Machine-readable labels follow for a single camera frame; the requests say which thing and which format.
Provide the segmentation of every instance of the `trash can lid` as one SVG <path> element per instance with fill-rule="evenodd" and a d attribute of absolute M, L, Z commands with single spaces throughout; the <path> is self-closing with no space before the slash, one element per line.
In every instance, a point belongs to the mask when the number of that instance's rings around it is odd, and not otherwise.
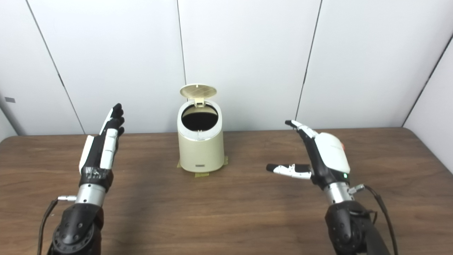
<path fill-rule="evenodd" d="M 183 97 L 188 99 L 210 98 L 217 93 L 217 90 L 209 85 L 194 83 L 183 86 L 180 93 Z"/>

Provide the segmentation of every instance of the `robotic finger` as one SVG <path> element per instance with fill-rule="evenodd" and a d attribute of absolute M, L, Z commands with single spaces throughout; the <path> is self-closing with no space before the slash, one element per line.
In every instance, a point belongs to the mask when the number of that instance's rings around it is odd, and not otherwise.
<path fill-rule="evenodd" d="M 267 164 L 266 170 L 269 172 L 286 175 L 292 178 L 309 180 L 312 176 L 313 169 L 310 165 L 292 164 L 292 165 L 275 165 Z"/>

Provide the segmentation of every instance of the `lid hinge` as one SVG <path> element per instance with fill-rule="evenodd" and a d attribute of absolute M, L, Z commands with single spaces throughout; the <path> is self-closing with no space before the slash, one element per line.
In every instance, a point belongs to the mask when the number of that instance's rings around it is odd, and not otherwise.
<path fill-rule="evenodd" d="M 204 98 L 194 98 L 195 107 L 204 107 Z"/>

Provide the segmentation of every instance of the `black cable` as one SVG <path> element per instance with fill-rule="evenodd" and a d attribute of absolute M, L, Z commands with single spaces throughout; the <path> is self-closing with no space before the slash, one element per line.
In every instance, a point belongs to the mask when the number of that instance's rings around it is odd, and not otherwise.
<path fill-rule="evenodd" d="M 376 223 L 376 220 L 377 220 L 377 211 L 374 211 L 373 225 Z"/>
<path fill-rule="evenodd" d="M 46 224 L 46 220 L 49 217 L 52 210 L 58 203 L 58 199 L 52 200 L 50 202 L 49 207 L 47 208 L 46 212 L 44 213 L 43 221 L 41 222 L 41 226 L 39 227 L 39 236 L 38 236 L 38 255 L 41 255 L 41 250 L 43 248 L 43 234 L 44 234 L 44 225 Z"/>
<path fill-rule="evenodd" d="M 395 255 L 398 255 L 398 247 L 396 245 L 395 232 L 393 231 L 392 222 L 390 221 L 389 212 L 387 211 L 386 205 L 384 204 L 382 197 L 378 193 L 376 193 L 376 191 L 374 191 L 370 186 L 365 185 L 365 188 L 373 194 L 374 198 L 376 199 L 377 203 L 379 204 L 379 207 L 381 208 L 382 212 L 384 213 L 384 216 L 386 217 L 387 225 L 389 227 L 390 237 L 392 238 L 393 253 Z"/>

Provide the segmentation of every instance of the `open lid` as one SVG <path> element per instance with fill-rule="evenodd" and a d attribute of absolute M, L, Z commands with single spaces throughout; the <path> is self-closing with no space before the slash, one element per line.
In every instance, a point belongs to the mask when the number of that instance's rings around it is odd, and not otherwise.
<path fill-rule="evenodd" d="M 185 98 L 194 99 L 195 107 L 204 107 L 204 99 L 213 97 L 217 90 L 209 85 L 187 84 L 179 92 Z"/>

